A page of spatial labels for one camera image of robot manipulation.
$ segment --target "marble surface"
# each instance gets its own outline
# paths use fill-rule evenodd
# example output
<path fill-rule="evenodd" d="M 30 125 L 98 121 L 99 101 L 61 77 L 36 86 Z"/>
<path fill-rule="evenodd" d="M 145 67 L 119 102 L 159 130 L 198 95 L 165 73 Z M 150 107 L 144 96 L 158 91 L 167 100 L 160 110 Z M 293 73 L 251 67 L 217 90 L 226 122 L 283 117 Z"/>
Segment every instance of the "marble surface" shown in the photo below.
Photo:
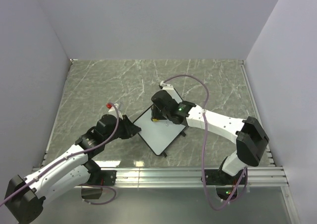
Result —
<path fill-rule="evenodd" d="M 107 102 L 122 102 L 122 112 L 134 121 L 151 105 L 159 83 L 172 75 L 191 74 L 210 90 L 207 109 L 226 116 L 255 116 L 250 95 L 237 60 L 78 60 L 71 66 L 53 129 L 45 164 L 51 162 L 107 113 Z M 171 81 L 184 100 L 201 105 L 205 91 L 190 78 Z M 137 135 L 117 139 L 94 157 L 107 167 L 200 166 L 203 130 L 189 128 L 156 156 Z M 225 138 L 209 133 L 206 165 L 219 166 L 235 150 Z M 266 154 L 261 165 L 269 165 Z"/>

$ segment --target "black frame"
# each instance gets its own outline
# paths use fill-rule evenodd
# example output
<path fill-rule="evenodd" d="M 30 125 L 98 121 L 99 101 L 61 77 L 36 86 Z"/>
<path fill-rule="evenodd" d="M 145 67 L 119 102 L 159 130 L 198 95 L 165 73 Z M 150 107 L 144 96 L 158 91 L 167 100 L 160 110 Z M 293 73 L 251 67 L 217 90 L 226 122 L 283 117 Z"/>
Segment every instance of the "black frame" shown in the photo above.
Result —
<path fill-rule="evenodd" d="M 174 89 L 176 91 L 176 93 L 178 94 L 178 96 L 180 97 L 180 99 L 183 101 L 182 97 L 179 95 L 179 93 L 177 92 L 176 89 Z M 133 124 L 143 115 L 145 114 L 149 109 L 151 109 L 151 107 L 153 106 L 153 104 L 151 104 L 143 113 L 141 113 L 140 116 L 138 116 L 134 121 L 133 121 Z M 138 135 L 140 136 L 140 138 L 144 141 L 144 143 L 149 147 L 149 149 L 156 155 L 156 156 L 161 156 L 161 155 L 164 155 L 164 157 L 166 157 L 166 153 L 165 153 L 165 150 L 176 140 L 177 137 L 179 137 L 180 135 L 181 136 L 184 136 L 183 134 L 185 134 L 185 130 L 187 129 L 187 126 L 184 127 L 183 130 L 181 130 L 181 132 L 172 140 L 172 142 L 159 154 L 157 155 L 153 150 L 152 148 L 148 145 L 148 143 L 143 139 L 143 137 L 140 135 L 140 133 L 138 133 Z"/>

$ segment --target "white wall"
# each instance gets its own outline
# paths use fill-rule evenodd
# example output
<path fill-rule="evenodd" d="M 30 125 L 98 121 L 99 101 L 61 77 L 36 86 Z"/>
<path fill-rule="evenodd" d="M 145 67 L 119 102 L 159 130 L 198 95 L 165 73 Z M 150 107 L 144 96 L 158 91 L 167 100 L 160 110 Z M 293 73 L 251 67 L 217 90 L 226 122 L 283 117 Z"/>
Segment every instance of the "white wall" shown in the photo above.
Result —
<path fill-rule="evenodd" d="M 37 0 L 0 0 L 0 198 L 16 174 L 38 166 L 69 60 Z M 16 223 L 4 206 L 1 223 Z"/>
<path fill-rule="evenodd" d="M 245 59 L 277 1 L 39 0 L 77 59 Z"/>
<path fill-rule="evenodd" d="M 316 223 L 317 0 L 279 0 L 246 60 L 274 157 L 303 224 Z"/>

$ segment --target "cable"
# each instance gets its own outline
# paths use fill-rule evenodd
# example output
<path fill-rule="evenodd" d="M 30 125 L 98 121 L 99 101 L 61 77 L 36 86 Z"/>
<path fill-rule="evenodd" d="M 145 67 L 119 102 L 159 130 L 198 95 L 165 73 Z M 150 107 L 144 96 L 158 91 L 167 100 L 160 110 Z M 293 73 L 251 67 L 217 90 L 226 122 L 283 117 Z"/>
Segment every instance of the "cable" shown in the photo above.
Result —
<path fill-rule="evenodd" d="M 24 190 L 25 188 L 27 188 L 28 186 L 32 185 L 33 183 L 35 183 L 36 181 L 38 181 L 41 177 L 43 177 L 46 173 L 48 173 L 52 168 L 56 167 L 57 165 L 59 165 L 60 163 L 62 163 L 63 161 L 68 160 L 71 157 L 74 157 L 76 155 L 80 155 L 82 153 L 87 153 L 87 152 L 91 152 L 95 149 L 98 149 L 100 146 L 105 145 L 116 133 L 118 126 L 119 126 L 119 112 L 117 107 L 113 104 L 113 103 L 109 103 L 114 107 L 115 113 L 117 115 L 117 122 L 115 124 L 115 128 L 112 132 L 112 134 L 110 135 L 110 137 L 108 137 L 105 141 L 103 141 L 102 143 L 100 143 L 99 145 L 89 148 L 87 150 L 83 150 L 80 152 L 76 152 L 73 154 L 70 154 L 66 157 L 63 157 L 62 159 L 56 161 L 55 163 L 53 163 L 48 169 L 44 170 L 42 173 L 40 173 L 37 177 L 35 177 L 34 179 L 32 179 L 30 182 L 28 182 L 27 184 L 23 185 L 21 188 L 19 188 L 18 190 L 16 190 L 14 193 L 12 193 L 11 195 L 9 195 L 6 199 L 4 199 L 1 203 L 0 203 L 0 207 L 2 207 L 7 201 L 9 201 L 11 198 L 13 198 L 14 196 L 16 196 L 17 194 L 19 194 L 22 190 Z"/>
<path fill-rule="evenodd" d="M 83 199 L 83 201 L 84 201 L 85 203 L 88 203 L 88 204 L 91 204 L 91 205 L 104 205 L 104 204 L 110 203 L 110 202 L 112 202 L 112 201 L 115 199 L 115 197 L 117 196 L 117 191 L 116 191 L 114 188 L 111 188 L 111 187 L 109 187 L 109 186 L 90 185 L 90 184 L 82 184 L 82 185 L 83 185 L 83 186 L 88 186 L 88 187 L 93 187 L 93 188 L 107 188 L 107 189 L 110 189 L 111 191 L 113 191 L 113 197 L 110 198 L 108 201 L 103 202 L 103 203 L 92 203 L 92 202 L 90 202 L 90 201 L 88 201 L 88 200 L 86 200 L 86 199 Z"/>
<path fill-rule="evenodd" d="M 205 123 L 205 133 L 204 133 L 203 150 L 202 150 L 202 181 L 203 181 L 204 193 L 205 193 L 205 196 L 206 196 L 206 199 L 207 199 L 207 202 L 208 202 L 209 206 L 210 206 L 213 210 L 215 210 L 215 211 L 220 211 L 220 210 L 222 210 L 223 208 L 225 208 L 225 207 L 228 205 L 228 203 L 230 202 L 230 200 L 231 200 L 232 196 L 234 195 L 235 191 L 237 190 L 237 188 L 238 188 L 238 186 L 239 186 L 239 184 L 240 184 L 240 182 L 241 182 L 243 176 L 244 176 L 244 175 L 247 176 L 247 174 L 248 174 L 248 173 L 247 173 L 247 168 L 244 168 L 244 169 L 243 169 L 243 171 L 242 171 L 242 173 L 241 173 L 241 175 L 240 175 L 240 177 L 239 177 L 237 183 L 235 184 L 235 186 L 234 186 L 234 188 L 233 188 L 231 194 L 230 194 L 229 197 L 227 198 L 227 200 L 226 200 L 220 207 L 215 207 L 215 206 L 212 204 L 212 202 L 211 202 L 210 194 L 209 194 L 208 189 L 207 189 L 206 177 L 205 177 L 205 150 L 206 150 L 206 143 L 207 143 L 207 137 L 208 137 L 208 122 L 207 122 L 207 118 L 206 118 L 206 114 L 205 114 L 205 113 L 206 113 L 205 107 L 206 107 L 206 104 L 207 104 L 207 102 L 208 102 L 208 100 L 209 100 L 209 90 L 208 90 L 207 86 L 203 83 L 203 81 L 201 81 L 200 79 L 196 78 L 196 77 L 193 76 L 193 75 L 188 75 L 188 74 L 175 75 L 175 76 L 170 77 L 170 78 L 168 78 L 167 80 L 165 80 L 164 83 L 166 83 L 166 82 L 168 82 L 168 81 L 170 81 L 170 80 L 172 80 L 172 79 L 178 78 L 178 77 L 190 77 L 190 78 L 192 78 L 192 79 L 195 79 L 195 80 L 198 81 L 198 82 L 205 88 L 205 90 L 206 90 L 206 94 L 207 94 L 207 95 L 206 95 L 206 99 L 205 99 L 205 101 L 204 101 L 204 103 L 203 103 L 203 105 L 202 105 L 203 118 L 204 118 L 204 123 Z M 244 188 L 243 188 L 241 194 L 244 193 L 246 187 L 247 187 L 247 177 L 246 177 L 246 182 L 245 182 L 245 185 L 244 185 Z M 240 197 L 241 197 L 241 194 L 238 195 L 234 200 L 237 200 L 238 198 L 240 198 Z"/>

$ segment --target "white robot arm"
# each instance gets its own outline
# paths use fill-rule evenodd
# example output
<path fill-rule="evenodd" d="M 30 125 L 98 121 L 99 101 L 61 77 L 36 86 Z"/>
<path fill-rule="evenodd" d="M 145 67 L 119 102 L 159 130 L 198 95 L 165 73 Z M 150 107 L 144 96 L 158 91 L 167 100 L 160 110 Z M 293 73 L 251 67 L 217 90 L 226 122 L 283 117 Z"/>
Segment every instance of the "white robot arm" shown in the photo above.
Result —
<path fill-rule="evenodd" d="M 152 113 L 154 119 L 168 119 L 174 124 L 205 129 L 205 113 L 208 131 L 236 144 L 237 150 L 221 164 L 222 172 L 235 176 L 246 166 L 259 165 L 269 139 L 256 118 L 227 117 L 204 110 L 188 101 L 178 103 L 174 98 L 179 95 L 172 85 L 161 82 L 160 88 L 161 90 L 152 96 L 157 110 Z"/>
<path fill-rule="evenodd" d="M 119 104 L 114 105 L 118 111 L 119 122 L 113 135 L 117 113 L 114 107 L 107 106 L 109 114 L 103 115 L 97 125 L 80 136 L 64 154 L 25 178 L 16 175 L 10 180 L 5 198 L 27 186 L 5 203 L 20 224 L 32 222 L 44 206 L 75 186 L 102 185 L 105 179 L 113 178 L 102 171 L 92 158 L 105 149 L 106 142 L 117 138 L 128 139 L 141 131 L 126 115 L 121 114 Z"/>

